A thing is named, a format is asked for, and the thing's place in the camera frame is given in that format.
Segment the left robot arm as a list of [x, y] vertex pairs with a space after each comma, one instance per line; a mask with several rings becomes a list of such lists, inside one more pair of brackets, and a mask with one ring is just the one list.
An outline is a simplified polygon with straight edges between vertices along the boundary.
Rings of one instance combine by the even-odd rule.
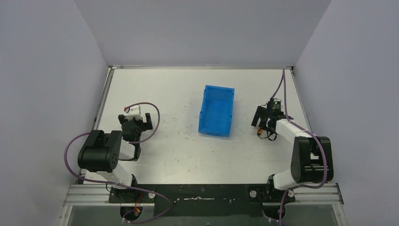
[[140, 113], [118, 115], [120, 130], [105, 133], [92, 130], [78, 154], [78, 166], [96, 173], [107, 181], [113, 182], [115, 195], [128, 203], [136, 202], [140, 195], [136, 177], [127, 172], [121, 161], [137, 161], [141, 154], [141, 135], [152, 130], [151, 114], [145, 114], [143, 120]]

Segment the orange handled screwdriver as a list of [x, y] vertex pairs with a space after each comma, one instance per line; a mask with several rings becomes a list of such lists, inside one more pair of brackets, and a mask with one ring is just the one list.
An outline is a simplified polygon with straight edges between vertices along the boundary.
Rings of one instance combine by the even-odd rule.
[[266, 133], [267, 137], [269, 136], [269, 131], [268, 131], [267, 124], [262, 124], [262, 125], [259, 124], [258, 130], [257, 130], [257, 135], [261, 136], [263, 132]]

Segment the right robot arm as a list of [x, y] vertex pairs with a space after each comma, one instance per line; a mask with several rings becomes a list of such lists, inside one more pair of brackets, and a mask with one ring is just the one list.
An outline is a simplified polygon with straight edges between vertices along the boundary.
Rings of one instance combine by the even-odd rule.
[[278, 201], [290, 188], [308, 187], [309, 182], [314, 188], [332, 181], [334, 166], [328, 137], [316, 136], [299, 126], [279, 105], [258, 106], [251, 125], [266, 132], [266, 139], [272, 140], [272, 135], [282, 137], [293, 146], [289, 168], [268, 177], [265, 195], [269, 201]]

